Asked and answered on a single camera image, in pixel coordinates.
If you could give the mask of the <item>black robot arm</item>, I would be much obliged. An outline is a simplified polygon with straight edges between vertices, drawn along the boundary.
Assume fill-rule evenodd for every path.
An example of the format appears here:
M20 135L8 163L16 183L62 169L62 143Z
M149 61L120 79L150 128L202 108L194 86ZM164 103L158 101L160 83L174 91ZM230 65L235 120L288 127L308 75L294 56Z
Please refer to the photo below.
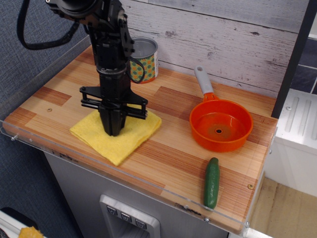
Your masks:
M127 15L118 0L49 0L62 18L86 27L100 84L81 87L82 106L98 110L105 132L118 136L127 117L145 119L148 101L131 90L131 55L134 40Z

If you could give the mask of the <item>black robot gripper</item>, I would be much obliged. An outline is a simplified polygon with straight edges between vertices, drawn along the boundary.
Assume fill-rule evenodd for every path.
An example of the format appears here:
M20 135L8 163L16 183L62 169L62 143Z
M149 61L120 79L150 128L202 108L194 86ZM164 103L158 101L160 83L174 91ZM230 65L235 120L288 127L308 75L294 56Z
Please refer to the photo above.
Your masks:
M81 87L81 104L84 107L97 109L104 131L108 135L118 136L124 128L126 116L138 119L147 117L148 101L131 90L126 69L98 69L97 72L100 85Z

